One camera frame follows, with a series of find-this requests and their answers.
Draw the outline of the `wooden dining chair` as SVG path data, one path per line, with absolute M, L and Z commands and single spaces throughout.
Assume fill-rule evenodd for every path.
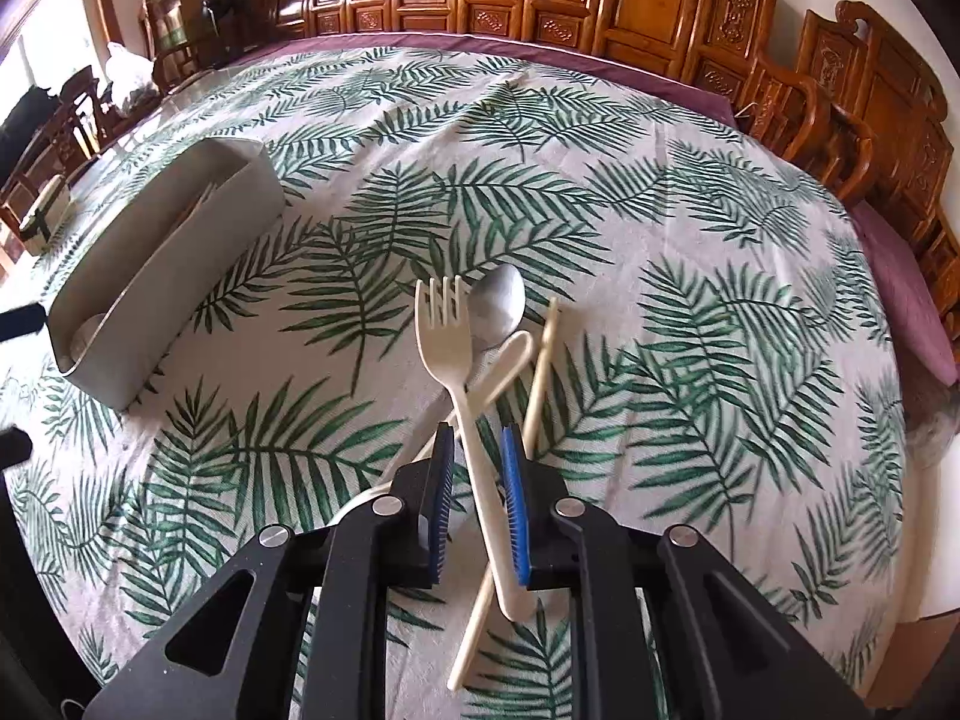
M 59 94 L 31 85 L 2 122 L 2 223 L 23 242 L 26 216 L 52 177 L 73 181 L 99 156 L 99 78 L 87 65 Z

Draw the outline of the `cream lunch box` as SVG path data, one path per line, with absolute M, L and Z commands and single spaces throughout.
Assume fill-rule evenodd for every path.
M 20 221 L 21 244 L 33 257 L 44 254 L 70 206 L 70 187 L 62 174 L 50 177 Z

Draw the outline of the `palm leaf tablecloth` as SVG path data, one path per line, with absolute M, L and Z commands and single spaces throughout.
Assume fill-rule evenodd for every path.
M 457 49 L 302 50 L 169 99 L 3 284 L 2 712 L 80 715 L 252 536 L 427 450 L 415 289 L 469 294 L 485 457 L 628 527 L 697 528 L 849 695 L 895 608 L 892 329 L 853 220 L 709 115 Z

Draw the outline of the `grey utensil tray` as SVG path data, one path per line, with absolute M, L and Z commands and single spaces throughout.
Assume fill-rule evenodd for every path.
M 55 294 L 47 328 L 60 377 L 127 408 L 194 310 L 285 208 L 267 146 L 202 138 L 124 206 Z M 104 314 L 73 367 L 76 328 Z

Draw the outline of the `light wooden chopstick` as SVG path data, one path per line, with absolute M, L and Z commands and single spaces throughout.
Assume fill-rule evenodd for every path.
M 529 401 L 527 402 L 526 416 L 523 422 L 523 442 L 524 452 L 527 458 L 534 457 L 535 445 L 537 445 L 537 436 L 539 435 L 540 424 L 542 424 L 542 411 L 544 411 L 545 388 L 547 388 L 548 374 L 550 374 L 551 356 L 555 348 L 556 328 L 560 320 L 560 304 L 558 299 L 551 298 L 547 310 L 547 320 L 545 320 L 544 333 L 540 338 L 539 356 L 535 364 L 534 380 L 530 389 Z M 464 686 L 467 673 L 472 664 L 473 657 L 477 653 L 480 637 L 483 634 L 483 626 L 487 622 L 488 612 L 493 605 L 494 582 L 490 567 L 483 572 L 482 583 L 478 589 L 477 596 L 470 610 L 469 621 L 466 624 L 466 630 L 460 639 L 459 649 L 452 662 L 451 671 L 448 674 L 446 688 L 449 691 L 459 691 Z

